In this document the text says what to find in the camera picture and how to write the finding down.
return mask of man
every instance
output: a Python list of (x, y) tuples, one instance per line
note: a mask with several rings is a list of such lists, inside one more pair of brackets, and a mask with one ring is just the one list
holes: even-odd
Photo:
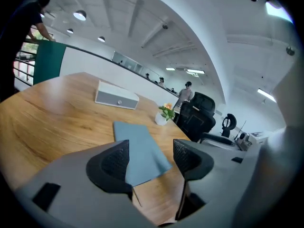
[(44, 26), (41, 15), (50, 0), (37, 0), (19, 8), (6, 25), (0, 39), (0, 52), (3, 55), (0, 63), (0, 100), (4, 101), (14, 94), (13, 63), (27, 35), (33, 36), (30, 28), (35, 25), (40, 34), (48, 40), (55, 41)]

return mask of ceiling beam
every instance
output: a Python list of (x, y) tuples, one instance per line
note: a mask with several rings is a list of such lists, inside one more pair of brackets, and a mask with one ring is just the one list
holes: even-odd
[(162, 21), (157, 24), (154, 29), (147, 35), (147, 37), (143, 40), (142, 42), (142, 48), (144, 48), (149, 41), (152, 40), (153, 37), (155, 37), (163, 28), (163, 24), (168, 24), (170, 22), (169, 18), (168, 17), (164, 17), (162, 19)]
[(141, 0), (131, 0), (131, 6), (129, 7), (129, 14), (127, 17), (127, 26), (126, 26), (126, 33), (127, 33), (127, 37), (130, 37), (132, 34), (132, 30), (135, 24), (135, 20), (136, 17), (138, 15), (139, 9), (140, 9), (140, 5)]
[(88, 11), (86, 10), (85, 4), (84, 4), (81, 0), (74, 0), (74, 1), (77, 3), (78, 7), (79, 7), (81, 10), (84, 10), (84, 11), (86, 12), (86, 18), (87, 18), (87, 20), (89, 21), (89, 23), (92, 24), (93, 27), (96, 27), (96, 26), (95, 26), (95, 23), (93, 22), (93, 20), (92, 20), (92, 18), (91, 18), (91, 16), (89, 15)]
[(168, 55), (168, 54), (172, 54), (172, 53), (176, 53), (179, 51), (184, 51), (184, 50), (188, 50), (188, 49), (192, 49), (192, 48), (195, 48), (195, 45), (192, 43), (192, 41), (188, 41), (186, 43), (176, 44), (176, 45), (170, 46), (166, 49), (163, 49), (161, 51), (158, 51), (155, 54), (153, 54), (153, 57), (162, 57), (164, 55)]
[(113, 25), (112, 25), (112, 20), (111, 20), (111, 17), (110, 17), (110, 11), (109, 11), (109, 0), (101, 0), (103, 6), (104, 6), (104, 10), (105, 10), (105, 20), (106, 22), (108, 23), (108, 26), (110, 28), (110, 30), (113, 29)]

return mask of teal panel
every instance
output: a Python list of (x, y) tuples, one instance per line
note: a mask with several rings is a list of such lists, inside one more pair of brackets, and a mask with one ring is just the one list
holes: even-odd
[(36, 55), (34, 85), (59, 76), (66, 45), (42, 40)]

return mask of dark shirt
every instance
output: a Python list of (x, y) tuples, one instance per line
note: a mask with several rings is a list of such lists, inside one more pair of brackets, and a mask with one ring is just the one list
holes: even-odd
[(39, 4), (31, 2), (19, 8), (10, 19), (0, 40), (0, 51), (6, 55), (7, 60), (15, 59), (31, 26), (42, 23), (40, 12)]

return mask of wood grain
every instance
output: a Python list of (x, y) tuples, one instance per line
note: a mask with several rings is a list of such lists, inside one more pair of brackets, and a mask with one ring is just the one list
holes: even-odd
[(64, 154), (114, 142), (113, 121), (144, 124), (173, 168), (134, 188), (134, 205), (154, 224), (175, 216), (183, 177), (173, 160), (173, 139), (188, 139), (170, 120), (154, 122), (155, 102), (139, 96), (136, 110), (96, 104), (98, 78), (78, 73), (32, 86), (0, 104), (0, 167), (15, 190)]

